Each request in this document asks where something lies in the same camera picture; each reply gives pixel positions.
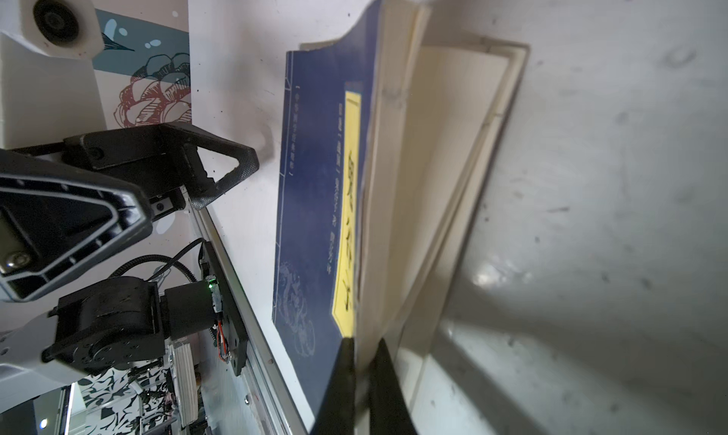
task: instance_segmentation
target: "screw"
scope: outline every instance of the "screw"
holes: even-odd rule
[[[31,262],[31,256],[25,252],[14,252],[5,257],[5,266],[10,269],[20,269]]]
[[[89,157],[94,160],[101,160],[104,158],[104,152],[101,150],[101,148],[89,148],[88,149]]]

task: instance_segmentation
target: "floral pattern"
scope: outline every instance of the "floral pattern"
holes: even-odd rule
[[[131,377],[128,371],[109,369],[98,376],[82,378],[78,389],[86,404],[85,427],[72,429],[84,435],[126,435],[137,433],[140,425],[141,433],[159,425],[172,412],[167,373],[164,367],[154,367],[141,376]],[[142,394],[132,388],[132,381],[143,388]]]
[[[158,55],[131,76],[114,119],[121,127],[192,122],[189,55]]]

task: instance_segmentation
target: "open book cover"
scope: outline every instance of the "open book cover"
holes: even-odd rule
[[[286,54],[273,321],[314,414],[342,335],[353,329],[354,239],[382,2],[334,44]]]

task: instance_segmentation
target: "cable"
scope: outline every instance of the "cable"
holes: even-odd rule
[[[184,274],[185,277],[187,277],[187,280],[190,282],[196,282],[195,276],[192,274],[192,272],[182,263],[179,263],[178,261],[173,261],[173,258],[169,258],[167,255],[143,255],[141,257],[134,258],[133,260],[129,260],[123,265],[121,265],[118,269],[116,269],[114,272],[111,273],[111,277],[119,277],[126,274],[131,268],[134,268],[136,266],[141,265],[142,263],[148,263],[150,261],[158,261],[160,263],[172,263],[172,266],[177,268],[182,274]]]
[[[217,332],[215,333],[215,341],[217,343],[218,347],[218,358],[220,358],[221,361],[227,363],[228,360],[230,360],[230,355],[227,351],[227,340],[225,339],[225,333],[223,332],[223,324],[218,321],[217,324]]]
[[[166,265],[162,266],[157,272],[151,275],[146,281],[149,282],[150,280],[155,279],[156,277],[161,276],[167,269],[171,268],[172,266],[175,266],[175,263],[179,261],[180,258],[182,258],[182,255],[186,254],[190,250],[192,250],[193,247],[195,247],[197,244],[201,244],[202,242],[205,242],[203,238],[197,238],[193,242],[190,242],[185,246],[184,249],[180,250],[177,255],[172,257],[172,261],[168,262]]]
[[[227,354],[226,357],[223,358],[223,345],[225,343],[225,335],[223,334],[222,325],[220,324],[220,321],[217,322],[217,324],[214,324],[212,328],[210,328],[210,332],[213,332],[213,346],[217,347],[218,349],[218,358],[220,358],[221,361],[227,363]]]

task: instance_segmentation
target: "white surface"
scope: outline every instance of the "white surface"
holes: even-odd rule
[[[0,86],[3,149],[106,128],[90,60],[49,58],[0,34]]]
[[[285,53],[341,36],[369,0],[189,1],[194,122],[261,160],[211,212],[310,426],[270,322]],[[523,41],[532,55],[454,289],[472,307],[453,296],[451,337],[435,345],[467,361],[440,353],[446,373],[429,374],[418,398],[430,408],[414,409],[421,428],[726,428],[726,5],[435,4],[443,28]],[[522,337],[533,342],[516,348]],[[467,397],[468,418],[432,411],[450,394]]]

